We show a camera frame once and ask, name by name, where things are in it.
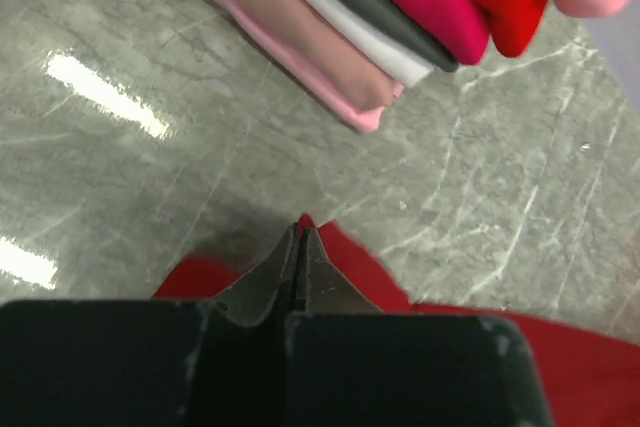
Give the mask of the dark red t-shirt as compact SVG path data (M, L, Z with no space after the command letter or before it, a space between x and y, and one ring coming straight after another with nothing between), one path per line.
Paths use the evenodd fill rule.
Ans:
M259 325L213 308L189 421L197 426L635 426L639 349L509 311L415 304L333 222L297 223L290 302ZM314 314L298 300L306 230L379 314ZM244 273L179 263L157 290L212 299Z

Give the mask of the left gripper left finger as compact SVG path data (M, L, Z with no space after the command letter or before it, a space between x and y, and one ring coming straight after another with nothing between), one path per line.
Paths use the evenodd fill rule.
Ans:
M212 299L213 306L240 327L263 323L272 313L281 290L288 307L299 247L300 228L291 224L258 263Z

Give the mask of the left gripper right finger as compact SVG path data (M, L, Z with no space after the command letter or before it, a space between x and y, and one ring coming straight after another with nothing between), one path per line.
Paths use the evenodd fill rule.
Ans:
M376 307L330 261L316 229L307 229L298 300L314 314L379 314Z

